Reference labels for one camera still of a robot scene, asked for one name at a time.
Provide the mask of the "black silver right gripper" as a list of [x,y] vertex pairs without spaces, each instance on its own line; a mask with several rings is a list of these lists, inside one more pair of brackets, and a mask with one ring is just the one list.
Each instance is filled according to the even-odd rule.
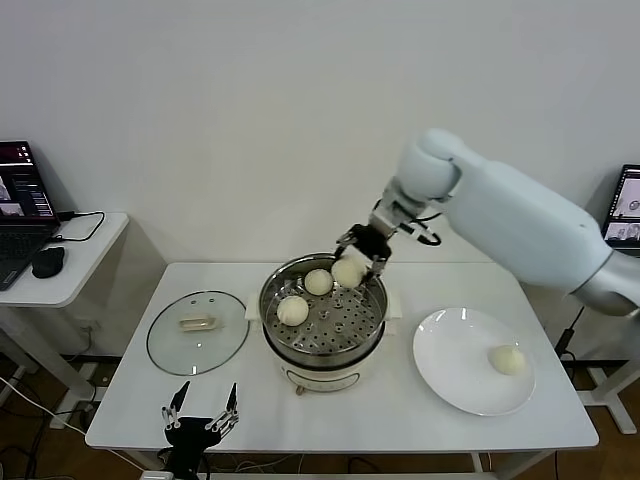
[[353,245],[370,260],[366,279],[378,278],[392,255],[389,240],[402,225],[408,225],[416,216],[416,201],[410,198],[399,183],[388,183],[374,204],[366,224],[356,223],[341,235],[334,252],[340,259],[346,249]]

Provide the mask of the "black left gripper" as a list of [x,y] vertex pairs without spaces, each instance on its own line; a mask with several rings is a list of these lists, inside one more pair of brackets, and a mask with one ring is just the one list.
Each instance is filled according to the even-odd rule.
[[230,390],[225,409],[212,421],[202,417],[179,419],[189,386],[190,381],[187,380],[173,395],[169,406],[161,408],[164,434],[170,445],[164,470],[174,476],[196,476],[204,452],[218,445],[221,436],[228,435],[239,421],[236,383]]

